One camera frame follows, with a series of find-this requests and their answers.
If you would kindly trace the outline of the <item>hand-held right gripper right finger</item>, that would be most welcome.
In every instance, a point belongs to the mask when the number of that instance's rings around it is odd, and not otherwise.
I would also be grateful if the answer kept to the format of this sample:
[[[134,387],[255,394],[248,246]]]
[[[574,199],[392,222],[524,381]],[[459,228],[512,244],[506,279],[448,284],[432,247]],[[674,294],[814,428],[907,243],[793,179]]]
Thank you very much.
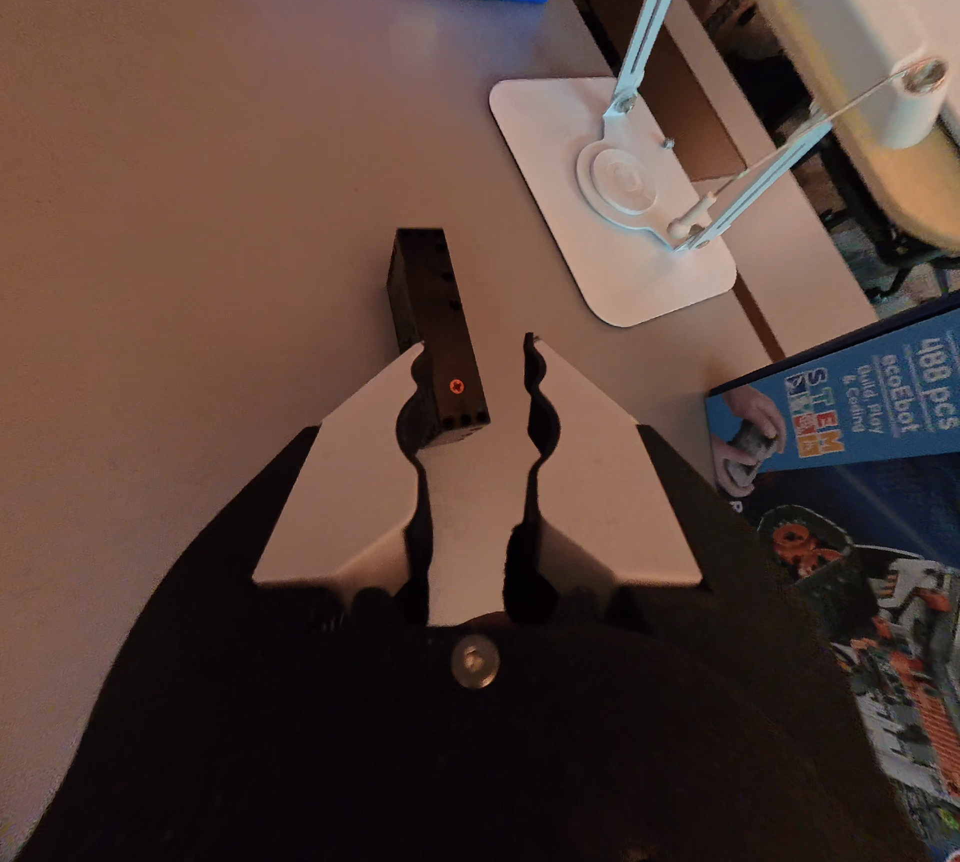
[[[641,424],[539,336],[527,333],[522,351],[536,457],[507,548],[510,620],[544,624],[570,592],[604,615],[625,589],[699,586]]]

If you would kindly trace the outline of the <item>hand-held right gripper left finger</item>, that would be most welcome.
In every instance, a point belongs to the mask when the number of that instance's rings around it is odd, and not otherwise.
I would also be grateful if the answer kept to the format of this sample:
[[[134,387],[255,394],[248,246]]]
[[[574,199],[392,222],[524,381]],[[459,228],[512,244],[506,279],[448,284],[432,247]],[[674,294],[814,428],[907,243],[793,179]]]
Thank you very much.
[[[433,366],[417,342],[322,420],[254,583],[321,588],[345,609],[379,589],[425,625],[433,520],[418,455],[432,438]]]

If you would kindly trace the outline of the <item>blue robot kit box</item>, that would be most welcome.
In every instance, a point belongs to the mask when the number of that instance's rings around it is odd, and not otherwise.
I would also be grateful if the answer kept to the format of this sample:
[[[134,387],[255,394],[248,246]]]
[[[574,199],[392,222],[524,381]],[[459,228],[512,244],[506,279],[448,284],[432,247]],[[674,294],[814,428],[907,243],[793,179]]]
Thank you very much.
[[[712,390],[714,482],[808,605],[931,860],[958,860],[958,293]]]

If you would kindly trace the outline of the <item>white book stand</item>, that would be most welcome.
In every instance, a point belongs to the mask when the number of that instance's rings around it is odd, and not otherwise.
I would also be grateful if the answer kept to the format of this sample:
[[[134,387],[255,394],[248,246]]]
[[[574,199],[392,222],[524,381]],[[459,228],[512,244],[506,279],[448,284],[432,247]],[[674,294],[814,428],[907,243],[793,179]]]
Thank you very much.
[[[958,0],[757,0],[811,95],[787,140],[698,194],[642,99],[673,0],[618,77],[498,82],[489,106],[587,307],[631,328],[731,290],[724,235],[830,131],[904,231],[958,220]]]

